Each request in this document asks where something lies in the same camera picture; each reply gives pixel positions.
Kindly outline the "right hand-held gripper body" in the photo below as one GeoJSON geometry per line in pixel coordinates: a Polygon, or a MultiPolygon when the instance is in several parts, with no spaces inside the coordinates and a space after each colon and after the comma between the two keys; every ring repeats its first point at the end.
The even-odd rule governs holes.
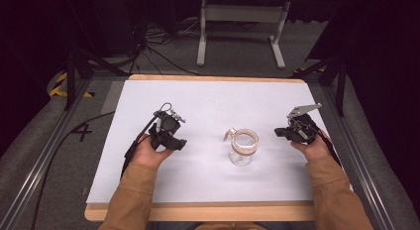
{"type": "Polygon", "coordinates": [[[309,116],[309,112],[322,106],[321,103],[294,107],[287,115],[288,127],[285,135],[288,141],[311,144],[319,132],[316,123],[309,116]]]}

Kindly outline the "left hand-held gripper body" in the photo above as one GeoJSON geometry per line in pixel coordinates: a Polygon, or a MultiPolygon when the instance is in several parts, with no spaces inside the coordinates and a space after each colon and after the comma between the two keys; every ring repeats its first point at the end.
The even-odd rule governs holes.
{"type": "Polygon", "coordinates": [[[180,123],[185,122],[172,108],[171,104],[167,103],[169,108],[160,110],[154,113],[156,121],[149,129],[149,134],[152,137],[152,147],[156,150],[159,146],[168,145],[169,141],[174,137],[176,131],[180,128],[180,123]]]}

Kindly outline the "clear glass jar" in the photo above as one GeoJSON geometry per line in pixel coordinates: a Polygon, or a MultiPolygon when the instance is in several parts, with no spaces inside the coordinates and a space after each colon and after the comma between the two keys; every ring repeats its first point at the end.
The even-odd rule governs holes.
{"type": "Polygon", "coordinates": [[[259,136],[250,129],[229,129],[224,140],[231,139],[232,150],[228,153],[230,161],[238,167],[249,165],[258,150],[259,136]]]}

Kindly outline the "person's right hand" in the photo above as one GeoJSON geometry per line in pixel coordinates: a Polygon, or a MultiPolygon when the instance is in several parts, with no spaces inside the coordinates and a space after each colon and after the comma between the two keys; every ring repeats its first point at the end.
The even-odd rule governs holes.
{"type": "Polygon", "coordinates": [[[291,142],[290,145],[301,152],[308,162],[329,157],[331,155],[327,144],[319,135],[316,136],[314,142],[311,144],[291,142]]]}

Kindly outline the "person's left hand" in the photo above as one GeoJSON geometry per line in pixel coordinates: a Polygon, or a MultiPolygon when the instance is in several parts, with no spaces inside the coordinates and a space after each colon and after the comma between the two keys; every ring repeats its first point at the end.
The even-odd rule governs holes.
{"type": "Polygon", "coordinates": [[[132,161],[136,164],[158,169],[163,161],[172,154],[173,150],[169,149],[157,152],[152,147],[152,138],[149,135],[144,134],[141,136],[138,146],[136,147],[132,161]]]}

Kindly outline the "white table mat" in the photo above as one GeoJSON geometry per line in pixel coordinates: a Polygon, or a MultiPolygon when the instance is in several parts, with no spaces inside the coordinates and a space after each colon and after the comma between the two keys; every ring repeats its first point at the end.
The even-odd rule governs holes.
{"type": "Polygon", "coordinates": [[[300,201],[312,197],[303,155],[275,135],[287,114],[314,99],[304,82],[129,80],[124,84],[88,195],[106,203],[129,147],[162,106],[184,118],[175,136],[186,144],[162,163],[156,203],[300,201]],[[231,163],[227,131],[260,138],[251,163],[231,163]]]}

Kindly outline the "black tripod stand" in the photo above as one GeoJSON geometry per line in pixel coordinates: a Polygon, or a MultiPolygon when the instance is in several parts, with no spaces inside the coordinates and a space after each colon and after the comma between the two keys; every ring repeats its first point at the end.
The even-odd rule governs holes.
{"type": "Polygon", "coordinates": [[[72,49],[66,61],[67,74],[67,98],[65,110],[69,110],[76,99],[76,76],[78,73],[83,80],[90,80],[93,77],[93,69],[90,60],[96,62],[99,66],[108,69],[117,76],[128,76],[128,74],[118,68],[116,65],[98,57],[93,53],[80,48],[72,49]]]}
{"type": "Polygon", "coordinates": [[[335,106],[338,114],[344,116],[344,92],[346,85],[347,66],[344,57],[329,57],[325,60],[316,62],[307,68],[299,68],[292,75],[291,78],[302,79],[304,76],[313,73],[320,68],[323,68],[318,82],[321,86],[330,86],[334,80],[337,80],[335,106]]]}

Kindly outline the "yellow black striped tape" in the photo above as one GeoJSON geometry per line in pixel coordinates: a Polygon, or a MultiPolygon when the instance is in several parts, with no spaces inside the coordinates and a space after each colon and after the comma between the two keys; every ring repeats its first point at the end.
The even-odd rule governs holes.
{"type": "Polygon", "coordinates": [[[67,92],[61,90],[61,86],[64,84],[65,80],[67,79],[67,73],[64,71],[56,80],[55,84],[52,87],[52,90],[49,92],[49,96],[61,96],[66,97],[67,92]]]}

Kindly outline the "aluminium floor rail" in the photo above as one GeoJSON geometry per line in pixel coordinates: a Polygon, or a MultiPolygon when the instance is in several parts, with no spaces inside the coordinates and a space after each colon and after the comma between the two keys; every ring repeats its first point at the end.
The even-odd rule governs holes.
{"type": "Polygon", "coordinates": [[[338,123],[339,129],[344,136],[347,147],[350,149],[349,156],[352,162],[352,166],[356,171],[364,194],[367,197],[368,204],[378,223],[379,230],[395,230],[393,222],[390,219],[389,214],[385,209],[385,206],[383,205],[382,199],[378,194],[376,185],[368,172],[368,168],[360,154],[359,148],[357,147],[356,141],[348,127],[348,124],[345,118],[341,117],[338,111],[336,110],[335,97],[333,91],[327,87],[322,87],[322,91],[326,96],[327,103],[333,107],[334,119],[338,123]]]}
{"type": "Polygon", "coordinates": [[[39,157],[32,166],[31,170],[27,174],[22,187],[20,188],[14,201],[12,202],[7,213],[5,214],[5,217],[0,222],[0,230],[14,229],[16,223],[18,222],[20,216],[26,208],[33,193],[37,189],[39,182],[43,178],[49,162],[53,159],[54,151],[58,147],[58,143],[63,137],[64,129],[69,123],[69,120],[72,114],[74,113],[76,106],[82,99],[89,84],[89,79],[82,79],[79,82],[78,86],[75,89],[72,103],[69,105],[69,108],[67,110],[64,110],[61,113],[48,141],[43,147],[39,157]]]}

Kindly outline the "white metal stand frame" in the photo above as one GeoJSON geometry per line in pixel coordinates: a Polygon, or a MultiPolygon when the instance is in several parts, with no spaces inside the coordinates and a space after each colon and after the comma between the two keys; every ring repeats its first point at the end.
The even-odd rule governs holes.
{"type": "Polygon", "coordinates": [[[280,36],[286,22],[290,8],[289,2],[279,7],[245,6],[245,5],[215,5],[207,0],[201,0],[200,9],[200,40],[196,64],[203,66],[206,56],[206,23],[216,22],[250,22],[250,23],[276,23],[276,32],[269,37],[269,42],[279,69],[285,68],[285,61],[279,46],[280,36]]]}

